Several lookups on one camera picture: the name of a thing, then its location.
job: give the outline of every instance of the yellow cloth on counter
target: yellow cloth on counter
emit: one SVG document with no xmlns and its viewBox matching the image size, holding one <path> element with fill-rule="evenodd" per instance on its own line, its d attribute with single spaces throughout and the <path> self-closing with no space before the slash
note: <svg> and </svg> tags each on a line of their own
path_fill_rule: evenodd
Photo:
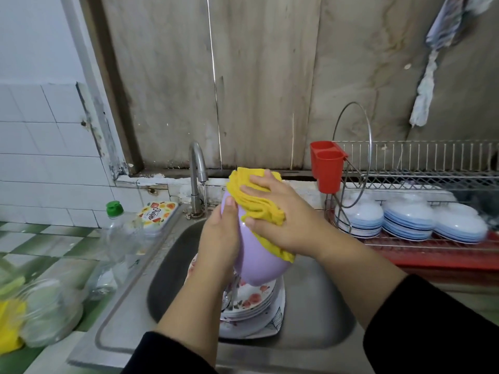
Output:
<svg viewBox="0 0 499 374">
<path fill-rule="evenodd" d="M 262 191 L 270 191 L 267 188 L 262 188 L 252 182 L 250 182 L 250 176 L 260 176 L 263 177 L 265 173 L 264 169 L 249 169 L 249 168 L 241 168 L 239 167 L 237 170 L 234 170 L 230 177 L 228 178 L 227 183 L 227 191 L 234 198 L 239 206 L 241 206 L 244 211 L 246 211 L 246 215 L 244 215 L 241 220 L 244 222 L 246 217 L 250 216 L 253 219 L 263 219 L 267 222 L 274 223 L 277 226 L 281 226 L 286 219 L 284 212 L 277 207 L 277 205 L 269 201 L 265 198 L 254 197 L 251 195 L 247 195 L 240 190 L 241 185 L 249 186 L 250 188 Z M 279 181 L 282 181 L 280 174 L 277 172 L 272 172 L 273 176 L 277 178 Z M 285 261 L 289 261 L 291 263 L 294 262 L 295 255 L 287 252 L 277 245 L 272 244 L 270 241 L 261 237 L 255 233 L 253 233 L 261 245 L 264 248 L 271 252 L 273 255 L 282 258 Z"/>
<path fill-rule="evenodd" d="M 10 312 L 22 313 L 26 311 L 26 302 L 17 299 L 0 301 L 0 355 L 15 351 L 23 346 L 19 337 L 19 326 L 11 325 Z"/>
</svg>

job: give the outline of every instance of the chrome faucet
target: chrome faucet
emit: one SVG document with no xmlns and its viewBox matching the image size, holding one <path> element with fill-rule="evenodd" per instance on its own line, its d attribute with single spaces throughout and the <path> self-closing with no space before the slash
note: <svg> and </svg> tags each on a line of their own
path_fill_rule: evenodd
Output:
<svg viewBox="0 0 499 374">
<path fill-rule="evenodd" d="M 201 197 L 199 196 L 198 178 L 204 185 L 208 181 L 208 174 L 206 172 L 205 157 L 197 141 L 192 141 L 189 146 L 189 160 L 191 170 L 192 217 L 201 217 L 203 216 L 203 207 L 201 207 Z"/>
</svg>

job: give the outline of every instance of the plastic bottle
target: plastic bottle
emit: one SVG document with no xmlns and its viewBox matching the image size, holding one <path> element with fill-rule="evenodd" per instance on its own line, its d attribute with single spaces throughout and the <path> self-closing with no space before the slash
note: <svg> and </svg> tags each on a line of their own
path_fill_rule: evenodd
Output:
<svg viewBox="0 0 499 374">
<path fill-rule="evenodd" d="M 137 253 L 144 242 L 143 225 L 136 214 L 124 212 L 119 201 L 106 204 L 106 211 L 111 225 L 103 232 L 101 243 L 112 263 L 114 280 L 120 287 L 140 261 Z"/>
</svg>

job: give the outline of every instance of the purple bowl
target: purple bowl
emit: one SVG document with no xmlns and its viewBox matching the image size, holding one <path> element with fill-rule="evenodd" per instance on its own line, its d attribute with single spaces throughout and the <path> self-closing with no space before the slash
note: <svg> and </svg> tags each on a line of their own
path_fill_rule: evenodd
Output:
<svg viewBox="0 0 499 374">
<path fill-rule="evenodd" d="M 221 210 L 223 212 L 225 200 L 230 194 L 225 192 L 221 201 Z M 285 261 L 267 251 L 260 244 L 253 232 L 244 225 L 241 217 L 246 214 L 242 207 L 239 210 L 239 226 L 241 246 L 239 256 L 235 261 L 235 271 L 252 286 L 261 286 L 264 283 L 273 281 L 283 275 L 291 266 L 289 261 Z"/>
</svg>

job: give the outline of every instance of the wire dish rack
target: wire dish rack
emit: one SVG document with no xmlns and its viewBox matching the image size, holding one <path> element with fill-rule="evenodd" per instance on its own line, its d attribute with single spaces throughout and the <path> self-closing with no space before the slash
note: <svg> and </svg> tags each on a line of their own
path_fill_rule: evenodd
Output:
<svg viewBox="0 0 499 374">
<path fill-rule="evenodd" d="M 367 141 L 334 139 L 341 117 L 350 106 L 360 107 L 364 112 Z M 343 213 L 351 231 L 345 209 L 353 207 L 364 192 L 371 193 L 380 203 L 400 192 L 416 192 L 432 205 L 458 199 L 466 203 L 473 193 L 490 199 L 499 195 L 499 141 L 376 142 L 372 140 L 367 113 L 356 102 L 340 113 L 332 140 L 348 154 L 342 187 L 337 194 L 327 195 L 325 202 L 325 217 L 337 228 L 336 219 Z M 355 202 L 345 206 L 343 199 L 348 191 L 357 191 L 359 195 Z M 435 233 L 426 241 L 411 242 L 384 231 L 363 242 L 399 266 L 499 270 L 499 235 L 493 231 L 477 245 L 454 242 Z"/>
</svg>

